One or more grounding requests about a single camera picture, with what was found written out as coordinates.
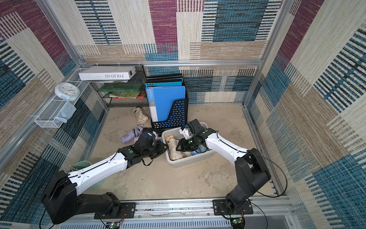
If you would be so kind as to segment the mint green umbrella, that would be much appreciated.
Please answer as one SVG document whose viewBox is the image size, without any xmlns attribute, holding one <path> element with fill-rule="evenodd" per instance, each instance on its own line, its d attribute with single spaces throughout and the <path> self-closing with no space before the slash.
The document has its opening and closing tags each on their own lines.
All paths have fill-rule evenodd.
<svg viewBox="0 0 366 229">
<path fill-rule="evenodd" d="M 198 149 L 200 149 L 202 151 L 202 153 L 205 153 L 208 150 L 208 148 L 205 147 L 204 145 L 199 145 Z"/>
</svg>

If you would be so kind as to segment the lilac umbrella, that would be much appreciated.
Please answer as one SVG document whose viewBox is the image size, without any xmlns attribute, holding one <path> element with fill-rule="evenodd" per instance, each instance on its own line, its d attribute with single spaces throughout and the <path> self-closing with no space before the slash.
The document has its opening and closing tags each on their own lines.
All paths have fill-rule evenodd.
<svg viewBox="0 0 366 229">
<path fill-rule="evenodd" d="M 144 125 L 139 124 L 136 128 L 130 130 L 128 133 L 126 133 L 124 136 L 121 137 L 121 142 L 124 144 L 127 144 L 131 141 L 133 141 L 136 137 L 139 137 L 141 133 L 143 132 Z"/>
</svg>

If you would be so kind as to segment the light blue umbrella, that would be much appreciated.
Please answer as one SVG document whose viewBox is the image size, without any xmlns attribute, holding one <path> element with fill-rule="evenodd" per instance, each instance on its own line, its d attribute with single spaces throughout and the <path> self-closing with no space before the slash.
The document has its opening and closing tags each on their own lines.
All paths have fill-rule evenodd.
<svg viewBox="0 0 366 229">
<path fill-rule="evenodd" d="M 202 151 L 200 149 L 197 149 L 195 151 L 192 151 L 191 154 L 194 156 L 194 155 L 198 155 L 198 154 L 201 154 Z"/>
</svg>

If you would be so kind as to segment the beige umbrella wooden handle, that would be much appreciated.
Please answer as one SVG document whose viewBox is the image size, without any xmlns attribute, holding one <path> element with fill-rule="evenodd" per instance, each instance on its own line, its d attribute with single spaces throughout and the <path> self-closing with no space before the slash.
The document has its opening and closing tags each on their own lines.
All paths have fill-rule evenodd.
<svg viewBox="0 0 366 229">
<path fill-rule="evenodd" d="M 169 158 L 171 161 L 179 160 L 185 157 L 182 152 L 176 150 L 178 141 L 173 135 L 169 135 L 165 139 L 169 147 Z"/>
</svg>

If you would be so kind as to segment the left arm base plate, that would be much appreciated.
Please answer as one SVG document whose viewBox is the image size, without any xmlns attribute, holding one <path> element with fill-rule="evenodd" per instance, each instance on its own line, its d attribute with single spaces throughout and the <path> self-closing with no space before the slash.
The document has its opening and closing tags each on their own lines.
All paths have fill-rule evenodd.
<svg viewBox="0 0 366 229">
<path fill-rule="evenodd" d="M 95 213 L 94 219 L 132 219 L 134 217 L 136 202 L 120 202 L 106 213 Z"/>
</svg>

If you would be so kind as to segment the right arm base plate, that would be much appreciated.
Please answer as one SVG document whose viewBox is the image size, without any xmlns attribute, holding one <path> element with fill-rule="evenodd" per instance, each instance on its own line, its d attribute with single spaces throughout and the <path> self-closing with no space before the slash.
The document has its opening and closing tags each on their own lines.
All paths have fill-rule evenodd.
<svg viewBox="0 0 366 229">
<path fill-rule="evenodd" d="M 253 208 L 250 200 L 245 200 L 236 209 L 234 205 L 226 199 L 213 199 L 213 212 L 216 216 L 246 215 L 253 214 Z"/>
</svg>

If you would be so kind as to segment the pale pink umbrella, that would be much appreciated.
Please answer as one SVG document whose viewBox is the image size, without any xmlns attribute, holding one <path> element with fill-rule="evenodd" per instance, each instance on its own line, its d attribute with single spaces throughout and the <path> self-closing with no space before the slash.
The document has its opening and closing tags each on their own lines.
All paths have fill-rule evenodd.
<svg viewBox="0 0 366 229">
<path fill-rule="evenodd" d="M 156 132 L 153 132 L 155 134 L 155 140 L 162 140 L 162 137 L 159 136 Z"/>
</svg>

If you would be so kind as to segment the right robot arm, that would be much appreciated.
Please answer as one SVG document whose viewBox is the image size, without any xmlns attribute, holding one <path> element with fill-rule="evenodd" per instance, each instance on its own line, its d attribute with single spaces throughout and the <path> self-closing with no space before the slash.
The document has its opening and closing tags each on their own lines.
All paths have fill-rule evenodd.
<svg viewBox="0 0 366 229">
<path fill-rule="evenodd" d="M 237 185 L 229 192 L 225 200 L 225 208 L 234 213 L 256 192 L 271 180 L 269 169 L 260 152 L 239 147 L 224 139 L 218 131 L 204 128 L 195 119 L 179 129 L 184 138 L 180 139 L 177 151 L 190 152 L 204 146 L 227 159 L 235 166 Z"/>
</svg>

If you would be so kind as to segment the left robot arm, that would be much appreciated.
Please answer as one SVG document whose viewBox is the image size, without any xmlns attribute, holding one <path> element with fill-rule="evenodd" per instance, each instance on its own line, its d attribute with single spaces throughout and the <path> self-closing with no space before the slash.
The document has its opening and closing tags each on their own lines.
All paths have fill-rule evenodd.
<svg viewBox="0 0 366 229">
<path fill-rule="evenodd" d="M 143 132 L 133 145 L 120 148 L 110 157 L 93 165 L 70 173 L 63 170 L 56 172 L 41 197 L 45 211 L 55 225 L 86 213 L 111 219 L 121 217 L 121 202 L 113 193 L 91 195 L 84 192 L 117 172 L 143 163 L 144 158 L 154 160 L 167 149 L 168 146 L 157 140 L 154 133 Z"/>
</svg>

